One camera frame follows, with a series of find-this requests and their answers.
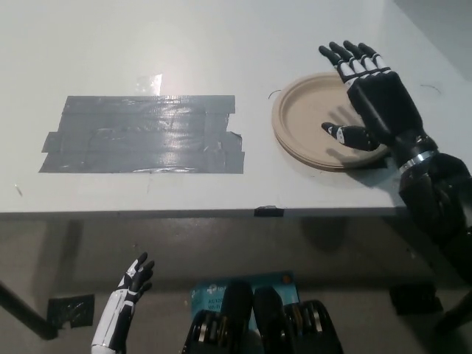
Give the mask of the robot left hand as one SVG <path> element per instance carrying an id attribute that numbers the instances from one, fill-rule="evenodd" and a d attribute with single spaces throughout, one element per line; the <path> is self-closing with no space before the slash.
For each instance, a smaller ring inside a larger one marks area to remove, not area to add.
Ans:
<path id="1" fill-rule="evenodd" d="M 108 298 L 91 342 L 91 353 L 126 353 L 136 304 L 152 287 L 155 263 L 147 259 L 147 252 L 137 257 Z"/>

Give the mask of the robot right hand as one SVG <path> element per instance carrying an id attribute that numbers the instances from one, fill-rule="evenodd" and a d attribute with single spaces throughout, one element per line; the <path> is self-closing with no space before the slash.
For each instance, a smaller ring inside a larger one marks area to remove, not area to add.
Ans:
<path id="1" fill-rule="evenodd" d="M 363 125 L 322 123 L 322 129 L 338 143 L 362 151 L 388 147 L 402 164 L 437 144 L 423 128 L 422 117 L 399 74 L 381 55 L 364 43 L 344 41 L 320 46 L 347 88 L 347 96 Z"/>

